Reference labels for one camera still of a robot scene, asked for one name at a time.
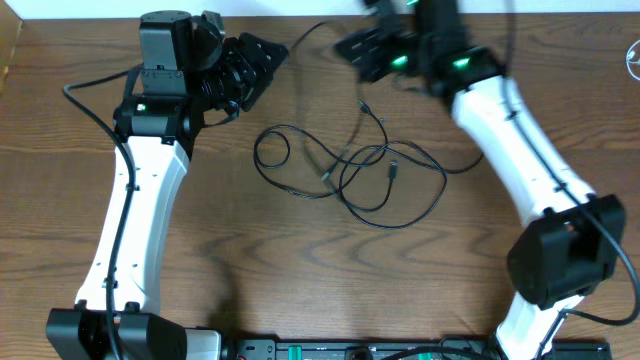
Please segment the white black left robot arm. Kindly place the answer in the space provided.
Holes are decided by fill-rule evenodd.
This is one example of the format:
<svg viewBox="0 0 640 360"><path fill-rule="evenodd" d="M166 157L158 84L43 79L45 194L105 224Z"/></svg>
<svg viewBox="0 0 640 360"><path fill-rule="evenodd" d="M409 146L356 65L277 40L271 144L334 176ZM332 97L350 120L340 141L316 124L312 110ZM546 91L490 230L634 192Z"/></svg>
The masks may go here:
<svg viewBox="0 0 640 360"><path fill-rule="evenodd" d="M121 104L104 131L115 146L112 194L90 270L46 335L63 359L228 359L221 334L163 318L161 270L173 205L207 111L234 121L288 55L221 16L156 11L139 25L142 60L121 73Z"/></svg>

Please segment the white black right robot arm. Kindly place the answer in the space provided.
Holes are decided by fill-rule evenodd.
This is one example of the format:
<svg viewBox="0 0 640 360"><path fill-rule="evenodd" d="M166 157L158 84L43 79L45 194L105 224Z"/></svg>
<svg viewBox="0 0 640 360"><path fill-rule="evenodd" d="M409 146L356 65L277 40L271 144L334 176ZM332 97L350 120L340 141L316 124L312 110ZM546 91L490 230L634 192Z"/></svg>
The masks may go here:
<svg viewBox="0 0 640 360"><path fill-rule="evenodd" d="M540 359L566 317L627 264L625 210L599 196L560 156L522 100L508 66L471 42L454 1L415 1L408 29L392 2L368 3L377 24L336 45L373 83L390 73L423 77L481 149L523 227L507 256L515 296L494 335L493 355Z"/></svg>

